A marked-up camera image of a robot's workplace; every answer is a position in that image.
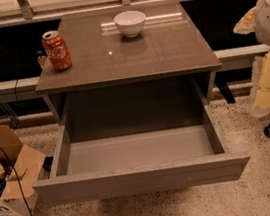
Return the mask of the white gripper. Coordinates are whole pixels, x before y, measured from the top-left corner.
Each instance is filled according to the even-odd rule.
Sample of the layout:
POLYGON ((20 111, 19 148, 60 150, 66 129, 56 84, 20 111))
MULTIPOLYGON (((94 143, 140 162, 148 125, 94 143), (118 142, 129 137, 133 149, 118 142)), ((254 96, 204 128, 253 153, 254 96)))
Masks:
MULTIPOLYGON (((270 0, 258 0, 233 30, 239 35, 255 32, 257 41, 270 46, 270 0)), ((263 57, 256 56, 253 62, 249 110, 251 116, 261 118, 270 113, 270 50, 263 57)))

